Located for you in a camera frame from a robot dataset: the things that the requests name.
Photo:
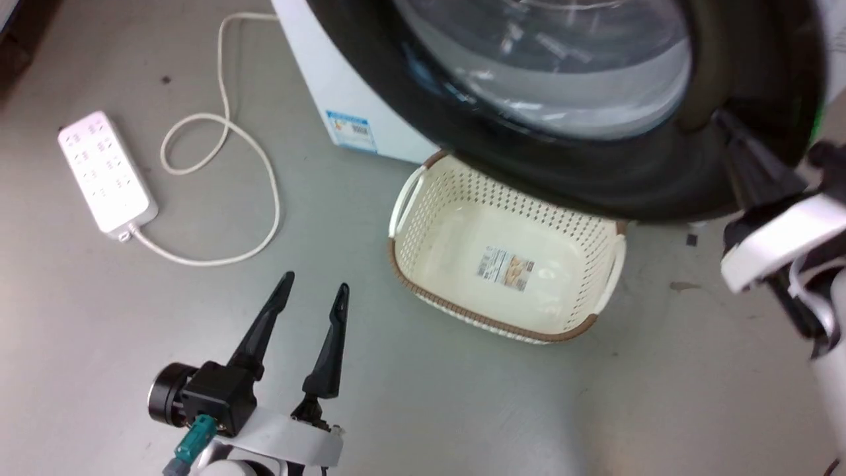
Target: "basket bottom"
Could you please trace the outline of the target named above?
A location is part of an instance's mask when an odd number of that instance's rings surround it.
[[[540,219],[488,205],[442,208],[423,242],[420,287],[482,316],[542,334],[579,326],[590,310],[580,290],[585,256],[578,238]]]

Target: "gray floor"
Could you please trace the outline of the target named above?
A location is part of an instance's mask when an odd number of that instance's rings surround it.
[[[67,0],[3,106],[3,473],[158,473],[182,432],[147,417],[151,379],[171,361],[227,358],[288,269],[297,282],[257,386],[281,412],[301,397],[338,284],[352,288],[341,396],[325,408],[348,430],[334,474],[822,473],[834,450],[809,347],[769,295],[728,293],[718,224],[698,247],[686,230],[633,228],[622,284],[570,343],[528,346],[462,324],[387,264],[387,217],[413,167],[330,143],[271,24],[229,37],[228,77],[237,120],[281,178],[278,238],[247,263],[194,269],[100,234],[55,142],[96,109],[116,120],[160,202],[155,239],[216,257],[266,232],[266,177],[237,138],[197,175],[157,162],[174,121],[220,112],[217,26],[242,9],[270,5]],[[195,128],[175,161],[193,163],[217,134]]]

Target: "washing machine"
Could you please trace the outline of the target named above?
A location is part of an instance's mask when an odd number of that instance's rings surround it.
[[[736,208],[715,113],[795,165],[831,91],[812,0],[274,0],[333,141],[443,147],[557,205],[621,219]]]

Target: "power strip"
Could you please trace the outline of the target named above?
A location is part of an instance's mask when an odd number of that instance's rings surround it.
[[[100,231],[127,241],[134,227],[156,217],[156,202],[102,111],[62,129],[58,145]]]

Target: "basket handle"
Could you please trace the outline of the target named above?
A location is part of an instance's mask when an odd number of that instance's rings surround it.
[[[614,242],[614,263],[611,265],[611,273],[608,275],[608,282],[605,284],[605,289],[599,295],[599,301],[596,302],[596,307],[593,309],[594,314],[602,312],[608,301],[611,299],[611,294],[614,288],[617,287],[620,281],[620,274],[623,273],[623,263],[626,260],[626,237],[625,235],[617,235],[617,241]]]
[[[423,173],[428,168],[423,165],[405,181],[402,190],[399,191],[397,202],[393,204],[393,211],[391,212],[391,221],[387,224],[387,237],[393,239],[403,228],[403,223],[409,214],[411,204],[415,202],[417,193],[420,192],[420,186],[423,185]]]

